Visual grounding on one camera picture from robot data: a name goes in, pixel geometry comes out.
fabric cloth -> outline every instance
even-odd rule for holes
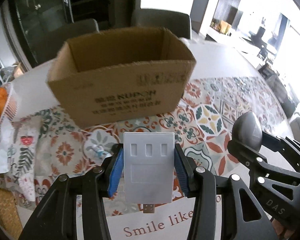
[[[197,165],[214,174],[225,175],[240,165],[229,154],[227,143],[231,140],[234,121],[247,111],[255,112],[262,129],[273,135],[278,134],[278,125],[285,121],[280,105],[262,77],[191,80],[179,105],[171,113],[97,125],[85,131],[81,131],[61,107],[42,110],[35,115],[42,121],[33,169],[35,201],[29,199],[25,188],[21,191],[16,187],[9,174],[0,177],[0,186],[8,187],[14,193],[18,205],[33,210],[57,176],[63,173],[80,176],[102,163],[102,155],[85,154],[90,150],[89,144],[85,147],[85,143],[92,132],[95,134],[93,143],[106,152],[110,144],[122,143],[123,133],[127,131],[174,132],[175,142],[187,156],[194,158]],[[183,193],[175,176],[173,201],[180,198]],[[77,206],[80,210],[80,196]],[[141,204],[125,202],[123,177],[114,196],[104,199],[104,206],[107,216],[143,210]]]
[[[18,128],[16,141],[8,150],[10,171],[7,178],[20,188],[20,192],[29,201],[35,201],[34,161],[41,120],[40,116],[23,119]]]

cardboard box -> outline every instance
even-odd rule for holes
[[[167,29],[114,29],[67,40],[48,85],[85,128],[173,111],[195,64]]]
[[[24,74],[24,72],[23,72],[21,63],[19,63],[18,66],[16,66],[16,68],[13,71],[13,76],[14,76],[14,78],[17,78],[23,74]]]

wooden wall panel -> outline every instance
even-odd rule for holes
[[[232,24],[241,0],[219,0],[214,13],[214,21],[226,21]]]

usb connector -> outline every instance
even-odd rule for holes
[[[154,204],[143,204],[144,213],[154,213]]]

white plastic card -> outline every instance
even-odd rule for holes
[[[173,132],[125,132],[124,182],[127,203],[172,202]]]

